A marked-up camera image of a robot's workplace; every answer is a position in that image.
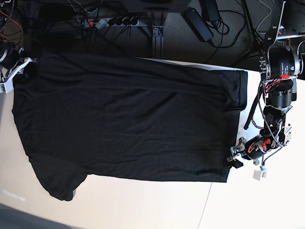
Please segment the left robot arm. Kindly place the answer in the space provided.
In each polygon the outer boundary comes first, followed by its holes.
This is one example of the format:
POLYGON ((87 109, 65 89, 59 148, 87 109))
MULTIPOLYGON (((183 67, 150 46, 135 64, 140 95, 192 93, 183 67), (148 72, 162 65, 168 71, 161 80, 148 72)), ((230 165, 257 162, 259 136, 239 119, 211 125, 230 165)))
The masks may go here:
POLYGON ((256 48, 261 80, 244 124, 244 130, 253 124, 259 134, 250 140, 240 137, 238 144, 230 148, 227 162, 235 168, 248 160, 265 171, 265 155, 279 152, 291 139, 292 127, 286 123, 286 115, 297 99, 296 80, 305 70, 301 51, 305 42, 305 2, 276 0, 271 15, 264 41, 256 48))

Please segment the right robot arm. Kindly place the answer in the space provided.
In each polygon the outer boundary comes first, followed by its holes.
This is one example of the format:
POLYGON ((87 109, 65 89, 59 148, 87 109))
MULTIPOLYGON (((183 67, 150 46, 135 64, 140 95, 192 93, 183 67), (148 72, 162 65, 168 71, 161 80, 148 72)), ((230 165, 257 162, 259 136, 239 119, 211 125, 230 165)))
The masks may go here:
POLYGON ((17 12, 16 0, 0 2, 0 92, 13 91, 13 78, 24 74, 27 66, 37 63, 36 58, 25 56, 25 31, 17 12))

